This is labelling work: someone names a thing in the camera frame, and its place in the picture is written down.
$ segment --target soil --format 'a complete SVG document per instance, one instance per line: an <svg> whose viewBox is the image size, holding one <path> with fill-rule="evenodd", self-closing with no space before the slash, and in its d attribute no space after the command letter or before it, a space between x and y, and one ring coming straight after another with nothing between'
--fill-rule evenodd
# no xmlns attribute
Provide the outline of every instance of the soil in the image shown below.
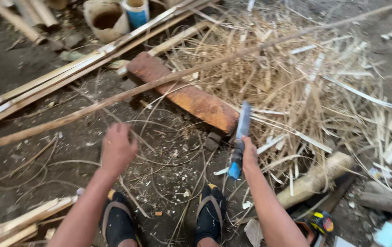
<svg viewBox="0 0 392 247"><path fill-rule="evenodd" d="M366 0L366 1L339 1L339 0L290 0L289 5L294 10L307 17L312 17L317 21L325 20L326 15L331 11L328 22L345 19L357 14L367 12L389 4L386 0ZM68 9L54 11L54 14L62 23L58 30L46 30L47 35L56 40L63 41L73 31L79 32L85 38L82 45L87 45L77 51L87 54L96 47L103 45L92 35L89 28L83 21L81 12L81 1L72 1ZM192 25L194 17L185 20L181 24ZM392 13L381 18L370 19L355 26L364 38L370 42L370 59L375 62L386 61L380 65L382 76L392 75L392 40L383 42L380 35L392 31ZM56 68L66 64L59 59L58 54L50 49L50 44L34 46L24 39L15 47L8 50L12 44L20 37L20 33L0 17L0 94L10 91L23 85L39 76L42 76ZM149 46L155 46L166 38L162 34L149 40ZM148 50L148 47L140 45L129 53L123 55L121 59L132 59L140 51ZM88 93L94 100L99 101L117 93L123 92L126 79L117 76L114 70L101 68L80 80L72 83L73 87L79 88ZM91 101L81 95L77 95L71 87L65 87L53 94L50 94L33 104L30 104L15 114L0 121L0 137L24 130L31 126L36 126L50 120L65 116L81 108L89 106ZM392 78L384 84L384 95L392 102ZM158 97L153 92L145 92L138 95L131 103L119 102L108 107L122 121L133 121L135 119L146 120L150 111L141 113L144 102L151 102ZM39 110L48 108L45 112L33 117L27 117ZM199 152L201 140L208 134L206 129L190 124L195 121L167 101L158 105L151 121L166 125L164 127L157 124L147 124L142 137L153 150L146 145L140 146L140 154L150 160L160 164L168 164L153 175L149 175L153 169L160 169L157 163L145 162L141 159L134 160L132 166L124 175L124 181L130 192L138 199L142 208L153 219L145 218L139 211L136 212L136 225L138 226L141 239L146 246L163 246L161 242L167 242L173 234L177 221L180 218L188 197L183 197L186 189L194 190L194 185L203 169L204 160L210 157L208 151L204 151L205 157ZM65 163L56 166L49 166L47 172L41 172L37 177L23 186L17 187L27 182L46 162L53 163L64 160L88 160L100 161L101 139L107 127L115 120L104 112L96 112L82 120L62 126L56 130L41 133L21 142L12 143L0 148L0 177L19 167L21 164L33 157L56 135L60 137L54 153L51 152L54 145L46 150L38 159L21 175L6 178L0 182L0 222L5 222L15 218L27 211L33 205L57 197L71 196L76 193L79 187L85 187L92 177L96 166L81 163ZM144 122L131 122L137 133L141 132ZM207 181L202 180L200 184L213 183L218 186L223 184L223 176L214 176L214 171L219 171L225 167L229 155L228 139L224 139L220 148L214 153L213 159L207 166ZM39 187L35 187L41 181L50 182ZM335 235L341 236L355 246L370 246L371 233L375 228L379 228L380 222L384 222L389 215L380 212L373 212L358 205L354 208L349 206L349 202L354 201L353 194L362 190L364 180L358 177L347 191L347 194L336 206L332 216L337 228ZM228 181L225 194L229 195L239 183ZM158 191L172 203L162 199L156 192ZM115 183L116 190L122 190L118 183ZM242 211L241 204L246 186L239 189L228 204L228 215L234 216ZM181 230L178 240L182 241L182 246L192 245L192 233L195 226L195 211L197 200L190 203L184 227ZM163 215L154 216L155 212L163 212ZM251 210L248 216L256 215L255 210ZM56 227L56 223L48 224L39 230L39 238L46 228ZM230 246L251 246L243 227L233 236L235 228L229 228L224 233L224 239L229 239L225 245ZM333 242L333 235L328 238L328 243ZM94 244L106 246L100 233L97 233Z"/></svg>

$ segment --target person's left hand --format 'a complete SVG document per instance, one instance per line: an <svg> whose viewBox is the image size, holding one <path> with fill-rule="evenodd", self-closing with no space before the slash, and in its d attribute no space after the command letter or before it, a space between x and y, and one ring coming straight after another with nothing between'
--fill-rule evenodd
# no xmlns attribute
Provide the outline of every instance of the person's left hand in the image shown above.
<svg viewBox="0 0 392 247"><path fill-rule="evenodd" d="M123 173L138 153L138 141L129 140L130 125L114 123L103 138L102 169L112 176Z"/></svg>

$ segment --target black sock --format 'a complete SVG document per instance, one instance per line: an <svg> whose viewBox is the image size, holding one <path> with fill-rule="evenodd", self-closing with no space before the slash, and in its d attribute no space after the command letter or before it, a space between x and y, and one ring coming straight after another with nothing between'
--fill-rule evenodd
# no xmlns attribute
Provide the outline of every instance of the black sock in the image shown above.
<svg viewBox="0 0 392 247"><path fill-rule="evenodd" d="M210 188L209 185L205 185L202 190L202 199L212 195L217 203L220 205L222 218L225 219L226 216L226 199L222 195L219 188ZM219 243L219 237L221 235L221 224L219 222L219 217L217 216L216 209L211 201L204 205L203 209L200 211L199 217L197 219L196 230L195 230L195 244L206 237L214 239Z"/></svg>
<svg viewBox="0 0 392 247"><path fill-rule="evenodd" d="M112 201L128 205L124 195L116 191L112 196ZM107 200L104 210L110 203ZM100 220L100 229L103 226L103 219ZM133 239L137 241L133 233L133 223L127 213L121 208L113 207L109 213L108 226L106 228L106 240L109 247L117 247L123 240Z"/></svg>

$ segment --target hand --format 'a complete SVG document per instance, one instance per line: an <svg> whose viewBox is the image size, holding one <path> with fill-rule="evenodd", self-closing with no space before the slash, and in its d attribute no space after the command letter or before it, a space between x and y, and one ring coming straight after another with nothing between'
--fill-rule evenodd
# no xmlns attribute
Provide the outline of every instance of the hand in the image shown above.
<svg viewBox="0 0 392 247"><path fill-rule="evenodd" d="M251 141L251 138L242 135L242 141L245 143L245 151L243 153L243 171L246 173L246 170L257 167L258 166L258 154L257 148Z"/></svg>
<svg viewBox="0 0 392 247"><path fill-rule="evenodd" d="M123 173L138 153L138 141L129 140L130 125L114 123L103 138L102 169L111 176Z"/></svg>

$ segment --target bucket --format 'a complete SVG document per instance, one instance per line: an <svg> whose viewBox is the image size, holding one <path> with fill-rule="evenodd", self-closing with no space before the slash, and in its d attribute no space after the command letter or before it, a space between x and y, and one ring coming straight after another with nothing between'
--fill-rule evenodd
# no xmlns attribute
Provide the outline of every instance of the bucket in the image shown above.
<svg viewBox="0 0 392 247"><path fill-rule="evenodd" d="M86 23L102 42L112 42L130 32L126 10L118 0L89 0L83 7Z"/></svg>
<svg viewBox="0 0 392 247"><path fill-rule="evenodd" d="M122 6L127 10L129 23L137 29L150 20L148 0L122 0Z"/></svg>

